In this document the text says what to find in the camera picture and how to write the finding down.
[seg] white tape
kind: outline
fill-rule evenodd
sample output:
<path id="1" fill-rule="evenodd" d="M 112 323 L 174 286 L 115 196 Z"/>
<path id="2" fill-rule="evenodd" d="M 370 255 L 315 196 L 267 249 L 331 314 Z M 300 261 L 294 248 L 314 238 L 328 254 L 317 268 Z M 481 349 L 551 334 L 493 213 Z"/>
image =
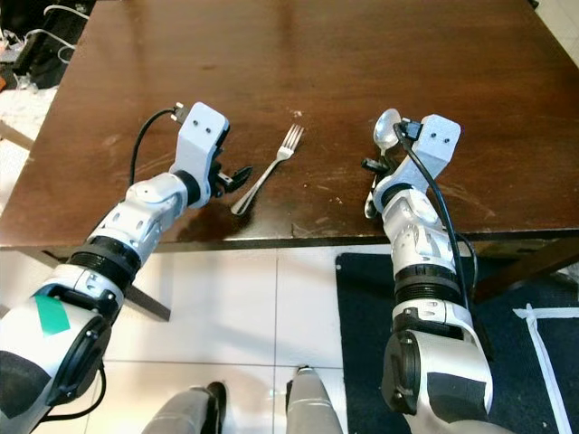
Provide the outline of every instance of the white tape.
<path id="1" fill-rule="evenodd" d="M 549 353 L 545 348 L 543 339 L 537 329 L 537 319 L 543 318 L 579 318 L 579 308 L 578 307 L 554 307 L 554 308 L 541 308 L 533 309 L 530 304 L 527 303 L 527 309 L 513 309 L 513 312 L 519 317 L 526 319 L 528 331 L 531 334 L 531 340 L 533 341 L 533 346 L 536 351 L 536 358 L 541 366 L 541 372 L 543 373 L 543 379 L 545 380 L 546 391 L 549 394 L 549 400 L 551 401 L 551 407 L 553 408 L 553 413 L 555 415 L 555 422 L 557 424 L 557 429 L 559 434 L 573 434 L 571 431 L 571 425 L 569 425 L 569 419 L 567 418 L 567 413 L 565 411 L 565 405 L 563 404 L 563 398 L 561 397 L 561 392 L 559 391 L 559 386 L 555 378 L 555 372 L 553 371 L 553 365 L 549 359 Z"/>

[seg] silver fork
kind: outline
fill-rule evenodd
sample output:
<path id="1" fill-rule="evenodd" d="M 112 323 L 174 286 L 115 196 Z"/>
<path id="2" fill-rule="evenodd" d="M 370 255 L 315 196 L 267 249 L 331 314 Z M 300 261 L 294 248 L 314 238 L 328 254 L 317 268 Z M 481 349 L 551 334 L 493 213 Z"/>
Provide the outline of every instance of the silver fork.
<path id="1" fill-rule="evenodd" d="M 267 170 L 260 176 L 257 183 L 239 200 L 232 206 L 232 213 L 235 215 L 244 215 L 250 204 L 252 203 L 255 194 L 260 189 L 261 185 L 268 178 L 270 173 L 275 169 L 275 167 L 282 161 L 288 160 L 293 156 L 293 152 L 296 150 L 301 134 L 304 132 L 304 128 L 299 125 L 293 124 L 286 135 L 286 138 L 281 142 L 280 149 L 278 149 L 278 154 L 275 157 L 273 163 L 267 168 Z"/>

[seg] black cable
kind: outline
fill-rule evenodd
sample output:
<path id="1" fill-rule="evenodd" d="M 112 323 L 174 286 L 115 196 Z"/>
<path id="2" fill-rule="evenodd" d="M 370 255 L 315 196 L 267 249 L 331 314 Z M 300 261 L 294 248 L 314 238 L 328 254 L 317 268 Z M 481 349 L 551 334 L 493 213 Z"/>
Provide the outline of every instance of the black cable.
<path id="1" fill-rule="evenodd" d="M 438 204 L 442 223 L 446 227 L 446 232 L 448 232 L 449 234 L 449 240 L 451 242 L 452 248 L 452 256 L 454 258 L 454 267 L 456 268 L 456 274 L 459 278 L 460 283 L 462 301 L 464 303 L 464 306 L 468 309 L 469 294 L 464 283 L 464 272 L 462 270 L 462 261 L 460 260 L 459 243 L 456 241 L 456 232 L 454 231 L 451 215 L 449 214 L 446 202 L 444 201 L 444 197 L 442 196 L 441 189 L 436 184 L 436 181 L 434 181 L 431 174 L 428 172 L 428 169 L 424 166 L 420 158 L 412 150 L 412 142 L 407 137 L 404 136 L 404 132 L 402 131 L 400 123 L 394 124 L 394 133 L 396 134 L 396 137 L 398 138 L 398 141 L 401 143 L 404 151 L 406 151 L 406 154 L 408 154 L 408 156 L 413 160 L 414 164 L 416 165 L 422 176 L 424 176 L 424 179 L 426 179 L 428 185 L 432 188 L 434 198 L 436 199 L 436 203 Z"/>
<path id="2" fill-rule="evenodd" d="M 457 232 L 456 236 L 467 245 L 467 248 L 470 252 L 470 257 L 472 258 L 472 285 L 470 286 L 469 291 L 469 299 L 472 301 L 474 300 L 477 283 L 479 282 L 479 258 L 477 257 L 477 252 L 474 250 L 474 246 L 464 235 L 462 235 L 460 232 Z"/>
<path id="3" fill-rule="evenodd" d="M 141 127 L 140 131 L 138 132 L 137 140 L 135 140 L 135 145 L 133 146 L 133 155 L 130 158 L 130 170 L 128 172 L 128 186 L 129 187 L 135 183 L 135 165 L 137 164 L 138 149 L 141 146 L 141 141 L 143 140 L 145 133 L 147 133 L 148 128 L 153 124 L 153 122 L 155 122 L 161 116 L 169 114 L 169 113 L 174 114 L 175 109 L 174 108 L 164 108 L 162 110 L 159 110 L 157 113 L 155 113 L 149 119 L 147 119 L 147 122 L 145 122 L 143 124 L 143 127 Z"/>
<path id="4" fill-rule="evenodd" d="M 107 392 L 107 375 L 105 374 L 105 365 L 100 363 L 99 366 L 99 373 L 100 373 L 100 395 L 99 398 L 92 404 L 88 409 L 79 411 L 78 413 L 73 414 L 58 414 L 54 416 L 44 416 L 40 423 L 43 422 L 53 422 L 56 420 L 71 420 L 71 419 L 78 419 L 82 416 L 86 416 L 91 411 L 95 410 L 99 407 L 102 400 L 105 398 L 105 393 Z"/>

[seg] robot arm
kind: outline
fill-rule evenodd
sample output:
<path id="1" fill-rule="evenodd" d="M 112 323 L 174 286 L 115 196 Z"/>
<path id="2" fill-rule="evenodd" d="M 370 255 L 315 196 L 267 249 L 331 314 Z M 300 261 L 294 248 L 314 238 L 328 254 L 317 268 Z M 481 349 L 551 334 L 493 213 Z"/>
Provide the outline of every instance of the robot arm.
<path id="1" fill-rule="evenodd" d="M 182 123 L 169 173 L 129 187 L 125 200 L 42 287 L 0 324 L 0 432 L 31 432 L 55 405 L 73 401 L 101 366 L 111 327 L 138 270 L 187 207 L 241 186 L 215 157 L 229 130 L 220 113 L 177 105 Z"/>
<path id="2" fill-rule="evenodd" d="M 398 143 L 394 131 L 413 141 L 413 152 L 432 177 L 450 162 L 460 126 L 430 115 L 422 123 L 390 109 L 378 120 L 380 161 L 366 216 L 381 213 L 392 243 L 393 334 L 384 356 L 382 393 L 421 433 L 509 433 L 487 423 L 492 377 L 457 277 L 449 235 L 426 196 L 428 184 L 409 156 L 393 170 L 384 151 Z"/>

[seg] black mat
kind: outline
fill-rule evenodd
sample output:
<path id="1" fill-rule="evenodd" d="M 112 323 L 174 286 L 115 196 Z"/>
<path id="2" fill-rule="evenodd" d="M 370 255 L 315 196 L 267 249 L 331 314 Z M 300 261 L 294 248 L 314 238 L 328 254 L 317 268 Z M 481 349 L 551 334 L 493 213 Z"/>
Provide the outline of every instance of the black mat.
<path id="1" fill-rule="evenodd" d="M 344 354 L 348 429 L 352 434 L 408 434 L 400 414 L 385 406 L 380 392 L 384 349 L 392 325 L 394 283 L 386 255 L 346 253 L 337 257 L 337 295 Z M 482 260 L 480 277 L 504 261 Z M 465 260 L 465 269 L 470 270 Z M 579 307 L 577 286 L 541 278 L 477 309 L 494 350 L 490 364 L 494 400 L 490 420 L 520 434 L 556 434 L 543 375 L 525 320 L 513 308 Z M 542 319 L 539 332 L 552 365 L 573 432 L 579 433 L 579 319 Z"/>

